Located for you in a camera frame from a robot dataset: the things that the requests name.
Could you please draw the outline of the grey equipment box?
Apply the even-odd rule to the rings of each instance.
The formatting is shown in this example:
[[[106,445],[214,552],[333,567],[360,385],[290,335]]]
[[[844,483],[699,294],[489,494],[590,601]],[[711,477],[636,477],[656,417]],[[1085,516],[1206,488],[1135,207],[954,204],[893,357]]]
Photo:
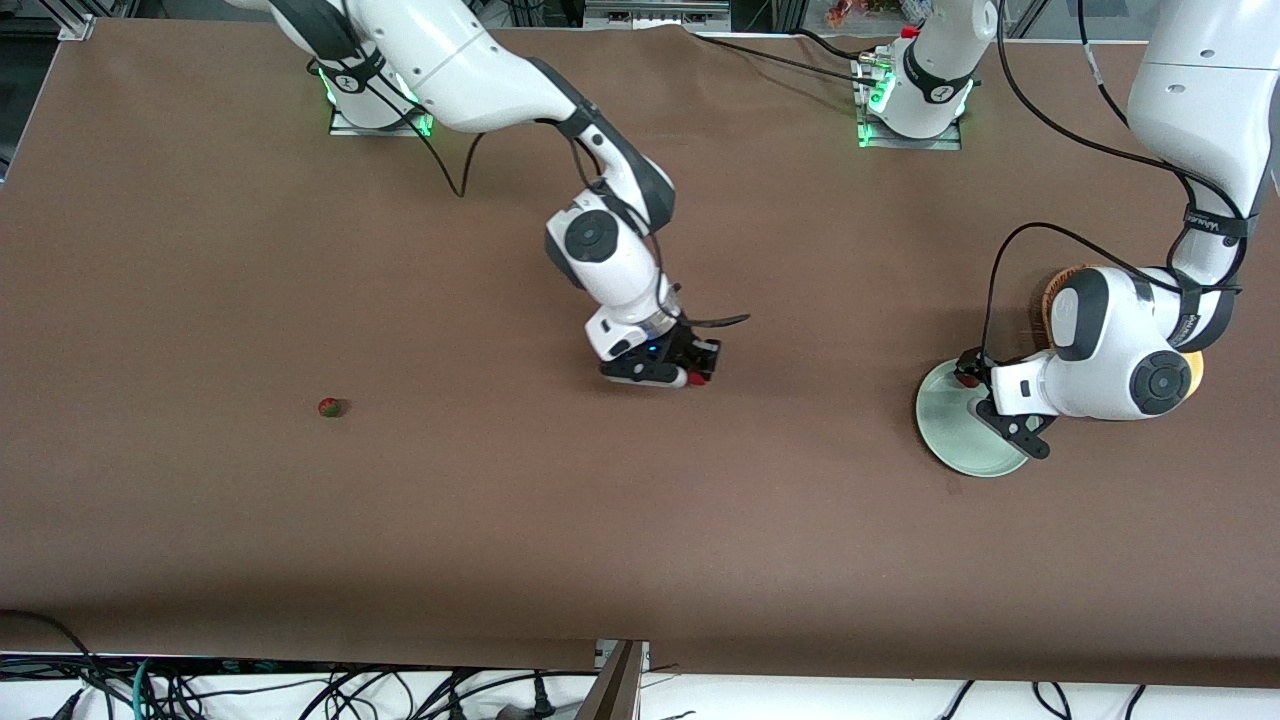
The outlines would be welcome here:
[[[691,32],[731,32],[730,0],[584,0],[584,29],[646,29],[663,24]]]

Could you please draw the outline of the colourful toy items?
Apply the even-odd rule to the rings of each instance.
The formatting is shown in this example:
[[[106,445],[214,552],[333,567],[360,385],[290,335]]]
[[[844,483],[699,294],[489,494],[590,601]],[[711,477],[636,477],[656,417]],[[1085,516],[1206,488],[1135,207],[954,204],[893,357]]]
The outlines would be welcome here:
[[[933,0],[829,0],[826,23],[829,28],[882,26],[919,26],[934,10]]]

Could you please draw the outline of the grey aluminium table profile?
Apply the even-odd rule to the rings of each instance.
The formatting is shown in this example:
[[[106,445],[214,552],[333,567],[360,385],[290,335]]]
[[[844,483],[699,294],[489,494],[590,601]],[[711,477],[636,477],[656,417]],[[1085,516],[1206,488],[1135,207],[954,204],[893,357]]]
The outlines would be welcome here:
[[[648,641],[599,639],[596,679],[573,720],[639,720],[640,685],[650,670]]]

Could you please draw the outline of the brown table cover sheet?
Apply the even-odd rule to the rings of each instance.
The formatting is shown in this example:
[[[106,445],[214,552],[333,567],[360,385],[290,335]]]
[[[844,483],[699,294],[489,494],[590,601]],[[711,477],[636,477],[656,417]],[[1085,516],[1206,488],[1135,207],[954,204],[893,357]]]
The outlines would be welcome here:
[[[677,28],[508,31],[672,177],[703,387],[603,379],[543,227],[550,127],[465,199],[326,132],[274,26],[63,44],[0,187],[0,609],[101,653],[1280,687],[1280,199],[1203,386],[960,477],[914,396],[1025,222],[1158,263],[1170,176],[1055,136],[988,61],[957,152],[860,149],[845,87]],[[346,404],[339,418],[317,402]]]

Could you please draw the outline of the pale green round plate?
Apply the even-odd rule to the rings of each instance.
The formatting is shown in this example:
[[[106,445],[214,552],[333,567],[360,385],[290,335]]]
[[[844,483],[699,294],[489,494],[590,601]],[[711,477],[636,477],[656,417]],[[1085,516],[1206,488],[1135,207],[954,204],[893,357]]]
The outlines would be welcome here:
[[[954,357],[940,363],[916,389],[916,429],[927,448],[947,468],[968,477],[997,478],[1018,470],[1028,456],[972,411],[973,404],[989,398],[989,391],[983,384],[964,386],[955,369]]]

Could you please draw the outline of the brown wicker basket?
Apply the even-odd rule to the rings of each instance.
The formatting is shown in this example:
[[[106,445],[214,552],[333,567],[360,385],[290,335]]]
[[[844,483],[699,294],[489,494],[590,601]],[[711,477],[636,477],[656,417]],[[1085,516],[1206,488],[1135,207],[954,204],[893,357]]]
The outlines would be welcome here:
[[[1066,284],[1068,279],[1085,265],[1065,266],[1047,275],[1042,283],[1039,293],[1034,295],[1029,307],[1029,333],[1036,350],[1047,350],[1055,346],[1052,340],[1051,316],[1053,300]]]

